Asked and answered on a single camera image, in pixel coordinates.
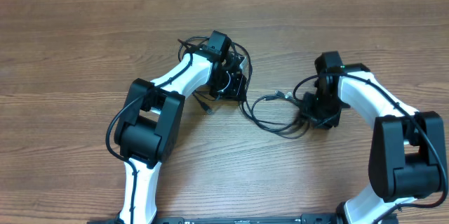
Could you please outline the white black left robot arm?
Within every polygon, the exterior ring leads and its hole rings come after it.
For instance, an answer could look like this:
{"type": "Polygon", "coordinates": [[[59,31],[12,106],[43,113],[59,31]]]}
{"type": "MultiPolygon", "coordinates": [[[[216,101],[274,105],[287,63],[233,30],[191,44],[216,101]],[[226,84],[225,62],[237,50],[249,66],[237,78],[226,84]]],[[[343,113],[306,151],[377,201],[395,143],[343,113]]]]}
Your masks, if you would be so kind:
{"type": "Polygon", "coordinates": [[[123,107],[110,122],[105,145],[126,169],[123,207],[115,223],[153,223],[162,164],[173,151],[186,99],[209,86],[213,99],[244,98],[249,56],[234,49],[191,47],[165,75],[130,85],[123,107]]]}

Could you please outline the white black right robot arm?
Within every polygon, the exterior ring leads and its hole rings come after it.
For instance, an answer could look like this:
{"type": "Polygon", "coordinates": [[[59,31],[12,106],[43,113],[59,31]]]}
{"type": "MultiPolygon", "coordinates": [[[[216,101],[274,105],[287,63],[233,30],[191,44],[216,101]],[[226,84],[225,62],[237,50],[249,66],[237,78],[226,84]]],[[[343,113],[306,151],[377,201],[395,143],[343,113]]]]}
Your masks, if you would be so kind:
{"type": "Polygon", "coordinates": [[[302,99],[301,116],[315,129],[338,126],[353,108],[373,130],[368,185],[335,213],[304,214],[303,223],[397,223],[404,208],[432,209],[448,196],[443,120],[420,112],[382,87],[363,64],[316,63],[316,92],[302,99]]]}

